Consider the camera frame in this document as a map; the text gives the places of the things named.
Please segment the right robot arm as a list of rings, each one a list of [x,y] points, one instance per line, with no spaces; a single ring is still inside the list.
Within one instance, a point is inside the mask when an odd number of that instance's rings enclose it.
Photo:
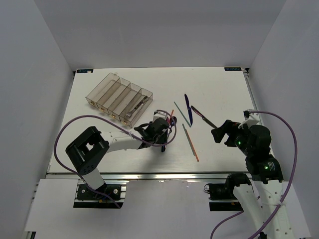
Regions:
[[[255,233],[253,239],[295,238],[285,205],[290,184],[284,178],[278,160],[270,153],[271,133],[258,124],[226,120],[211,131],[214,141],[235,147],[245,155],[246,168],[251,175],[232,173],[227,176],[222,193],[237,199],[249,216]]]

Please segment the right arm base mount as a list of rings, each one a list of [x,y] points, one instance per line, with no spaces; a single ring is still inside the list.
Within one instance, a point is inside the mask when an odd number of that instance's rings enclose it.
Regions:
[[[226,189],[226,184],[207,183],[203,189],[209,195],[211,212],[239,212],[243,210],[236,197]]]

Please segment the black spoon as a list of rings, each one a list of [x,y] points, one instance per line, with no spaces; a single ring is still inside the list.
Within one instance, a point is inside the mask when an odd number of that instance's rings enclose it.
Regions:
[[[175,126],[175,124],[177,123],[177,118],[175,116],[172,116],[171,118],[167,119],[168,122],[169,122],[169,128],[168,128],[168,131],[165,133],[165,141],[167,142],[168,141],[168,138],[169,138],[169,135],[171,134],[172,132],[172,128]]]

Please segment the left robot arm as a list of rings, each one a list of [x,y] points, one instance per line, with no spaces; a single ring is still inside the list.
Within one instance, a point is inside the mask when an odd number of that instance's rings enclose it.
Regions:
[[[104,155],[108,152],[139,150],[152,144],[164,144],[167,142],[168,129],[167,120],[156,118],[150,123],[134,128],[141,135],[143,142],[123,132],[109,133],[107,141],[95,126],[91,126],[72,141],[65,151],[77,173],[88,184],[88,193],[99,199],[105,194],[105,183],[97,167]]]

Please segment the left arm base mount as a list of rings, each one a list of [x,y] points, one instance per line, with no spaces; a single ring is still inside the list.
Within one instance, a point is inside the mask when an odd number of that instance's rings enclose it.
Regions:
[[[100,193],[88,189],[83,182],[78,182],[73,208],[80,209],[120,209],[126,196],[128,181],[105,180],[104,186],[97,189]]]

